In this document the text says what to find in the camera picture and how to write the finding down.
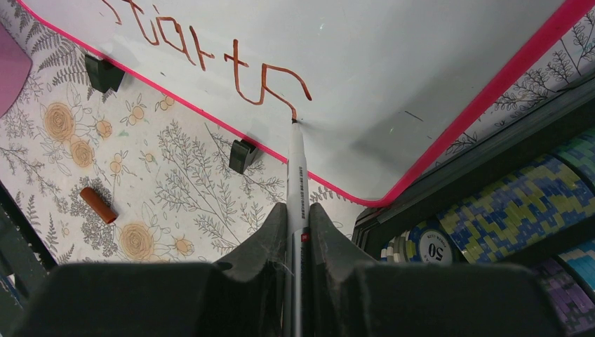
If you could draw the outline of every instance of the black holder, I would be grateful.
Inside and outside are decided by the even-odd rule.
[[[106,60],[98,60],[85,55],[85,68],[91,81],[91,86],[102,93],[109,89],[118,91],[125,72]]]
[[[243,174],[246,168],[254,161],[256,153],[256,146],[245,140],[234,140],[232,153],[229,155],[229,167],[237,173]]]
[[[302,319],[314,333],[305,336],[565,335],[527,269],[376,263],[320,204],[311,206],[309,225],[304,262],[312,277],[304,284],[312,292],[303,294],[312,301]],[[256,233],[213,264],[61,265],[11,336],[280,336],[286,239],[286,205],[277,204]]]

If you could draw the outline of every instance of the whiteboard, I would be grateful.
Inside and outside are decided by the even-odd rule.
[[[594,3],[22,0],[281,160],[295,110],[310,175],[369,206],[393,200]]]

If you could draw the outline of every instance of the pink object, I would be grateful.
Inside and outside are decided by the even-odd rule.
[[[37,20],[50,27],[59,34],[67,37],[80,46],[83,46],[88,51],[97,56],[110,61],[113,65],[133,75],[137,79],[149,84],[153,88],[162,93],[172,97],[177,102],[182,103],[188,108],[194,110],[212,122],[221,125],[234,135],[249,140],[252,144],[256,144],[261,150],[272,155],[283,163],[287,162],[282,154],[279,154],[265,145],[259,144],[252,138],[244,135],[242,132],[232,128],[230,125],[223,123],[219,119],[205,112],[199,107],[196,107],[177,95],[160,87],[158,84],[150,81],[146,77],[134,72],[127,66],[122,65],[117,60],[110,58],[108,55],[101,53],[97,49],[89,46],[84,41],[78,40],[76,37],[64,32],[63,30],[52,25],[50,22],[44,20],[42,17],[32,11],[25,3],[26,0],[17,0],[18,3],[29,13],[31,13]],[[573,25],[582,18],[595,5],[595,0],[565,0],[558,10],[543,24],[543,26],[521,47],[515,56],[500,70],[498,74],[483,88],[483,90],[473,99],[469,105],[461,112],[459,117],[452,122],[452,124],[440,135],[440,137],[426,150],[426,152],[411,166],[411,168],[403,175],[403,177],[393,186],[393,188],[379,200],[360,199],[349,193],[341,190],[339,187],[330,184],[323,178],[318,177],[312,172],[308,172],[308,176],[315,181],[325,185],[334,190],[343,197],[351,200],[357,204],[367,207],[383,207],[390,205],[413,181],[419,177],[424,170],[429,167],[440,154],[442,154],[448,146],[457,139],[473,122],[475,122],[481,114],[486,111],[497,99],[500,94],[504,93],[514,82],[523,76],[523,73],[529,69],[535,62],[537,62],[542,55],[544,55],[555,43],[560,39]]]
[[[31,59],[0,25],[0,117],[11,108],[25,85]]]

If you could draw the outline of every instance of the white surface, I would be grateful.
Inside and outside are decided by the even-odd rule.
[[[351,195],[382,198],[493,78],[562,0],[264,2],[137,0],[153,38],[160,14],[183,29],[192,60],[163,42],[150,45],[130,6],[101,1],[26,0],[44,20],[123,63],[231,127],[285,155],[290,110],[269,93],[263,105],[234,87],[233,40],[239,40],[243,94],[258,100],[261,64],[267,85],[302,121],[309,169]],[[196,30],[203,72],[189,25]],[[176,46],[171,22],[163,30]],[[423,121],[411,117],[414,114]]]
[[[420,239],[420,255],[425,263],[450,265],[453,251],[446,238],[437,230],[427,230]]]

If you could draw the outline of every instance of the poker chip with number 50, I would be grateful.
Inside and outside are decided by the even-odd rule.
[[[436,219],[422,221],[406,235],[405,258],[408,262],[451,264],[456,247]]]

